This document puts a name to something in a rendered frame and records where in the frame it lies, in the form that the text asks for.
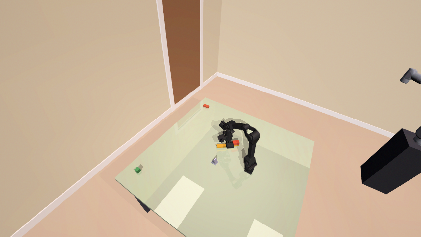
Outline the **orange bar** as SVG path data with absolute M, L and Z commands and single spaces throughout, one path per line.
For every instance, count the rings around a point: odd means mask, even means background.
M 234 147 L 239 146 L 239 140 L 238 141 L 233 141 Z M 226 144 L 217 144 L 216 145 L 217 148 L 222 148 L 222 147 L 226 147 Z

